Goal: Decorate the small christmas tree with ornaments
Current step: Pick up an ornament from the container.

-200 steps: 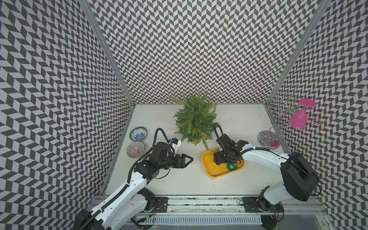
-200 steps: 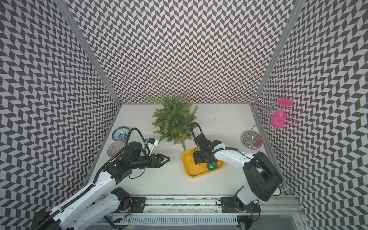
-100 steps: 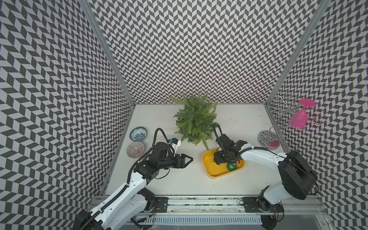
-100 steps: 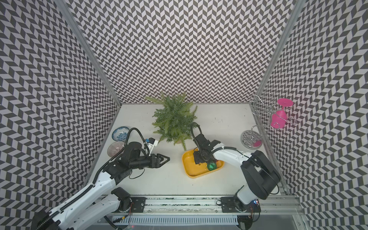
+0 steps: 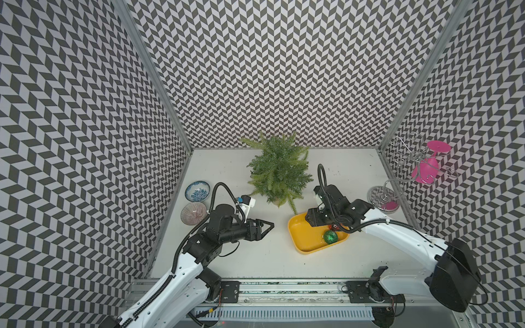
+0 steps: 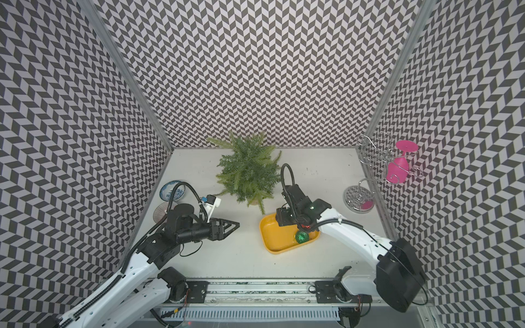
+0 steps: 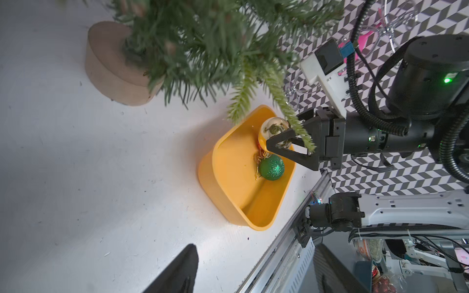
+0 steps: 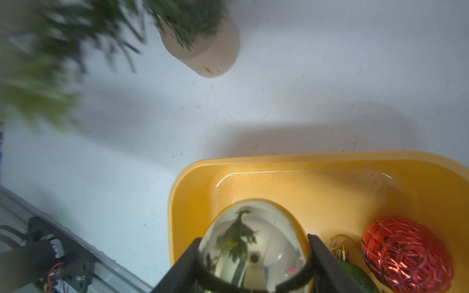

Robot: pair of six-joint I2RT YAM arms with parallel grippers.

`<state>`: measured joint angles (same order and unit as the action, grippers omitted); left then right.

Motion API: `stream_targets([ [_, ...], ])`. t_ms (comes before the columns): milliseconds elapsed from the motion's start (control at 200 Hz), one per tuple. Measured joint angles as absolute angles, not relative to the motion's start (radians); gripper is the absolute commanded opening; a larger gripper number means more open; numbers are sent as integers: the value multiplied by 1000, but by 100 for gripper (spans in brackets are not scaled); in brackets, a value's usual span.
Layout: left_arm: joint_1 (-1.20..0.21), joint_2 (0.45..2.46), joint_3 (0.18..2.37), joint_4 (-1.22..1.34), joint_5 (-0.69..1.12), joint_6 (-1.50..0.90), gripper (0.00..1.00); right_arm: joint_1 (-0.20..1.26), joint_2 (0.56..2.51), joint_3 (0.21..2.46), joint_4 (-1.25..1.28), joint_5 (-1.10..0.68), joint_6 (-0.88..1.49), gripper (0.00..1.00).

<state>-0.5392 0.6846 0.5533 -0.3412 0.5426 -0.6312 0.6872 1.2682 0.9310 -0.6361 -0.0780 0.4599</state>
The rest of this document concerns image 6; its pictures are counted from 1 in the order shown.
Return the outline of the green glitter ball ornament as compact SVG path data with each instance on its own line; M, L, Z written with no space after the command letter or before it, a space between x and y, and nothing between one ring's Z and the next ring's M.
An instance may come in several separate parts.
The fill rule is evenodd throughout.
M297 231L295 233L295 241L298 244L307 243L307 242L309 242L309 240L310 240L309 233L302 232L302 231Z

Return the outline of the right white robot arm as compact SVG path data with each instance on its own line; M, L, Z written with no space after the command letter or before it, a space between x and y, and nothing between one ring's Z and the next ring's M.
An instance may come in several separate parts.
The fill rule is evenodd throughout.
M320 231L354 250L375 270L372 278L343 273L340 284L345 292L378 295L394 310L407 312L427 280L408 241L391 241L366 230L324 200L311 201L298 184L284 185L282 195L287 207L277 210L279 226L296 226L305 233Z

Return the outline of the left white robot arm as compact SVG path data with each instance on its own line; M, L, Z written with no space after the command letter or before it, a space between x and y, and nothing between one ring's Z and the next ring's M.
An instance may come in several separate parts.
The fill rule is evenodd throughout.
M128 327L165 301L185 302L187 279L167 263L186 243L221 241L240 224L211 218L214 207L179 204L138 242L122 267L90 296L60 316L45 318L39 327Z

